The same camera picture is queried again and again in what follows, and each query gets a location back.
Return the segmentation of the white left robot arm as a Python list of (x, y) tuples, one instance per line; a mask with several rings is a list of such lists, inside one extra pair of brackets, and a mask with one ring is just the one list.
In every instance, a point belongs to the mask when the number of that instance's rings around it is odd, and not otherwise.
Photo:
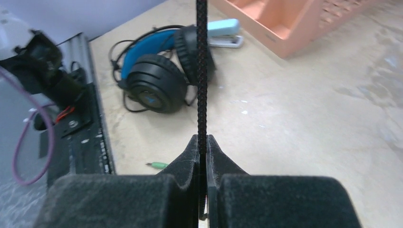
[(62, 69), (60, 48), (6, 8), (0, 9), (0, 65), (30, 94), (44, 94), (59, 107), (76, 105), (84, 87)]

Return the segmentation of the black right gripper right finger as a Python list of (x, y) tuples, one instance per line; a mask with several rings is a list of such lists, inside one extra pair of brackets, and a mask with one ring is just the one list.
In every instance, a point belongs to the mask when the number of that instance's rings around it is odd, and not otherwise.
[(326, 176), (250, 175), (212, 135), (206, 153), (211, 228), (359, 228), (344, 186)]

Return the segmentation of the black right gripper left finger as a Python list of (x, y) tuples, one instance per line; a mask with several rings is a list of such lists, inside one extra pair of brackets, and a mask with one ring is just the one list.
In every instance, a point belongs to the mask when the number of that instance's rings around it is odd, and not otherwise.
[(36, 228), (196, 228), (197, 136), (156, 175), (80, 174), (49, 189)]

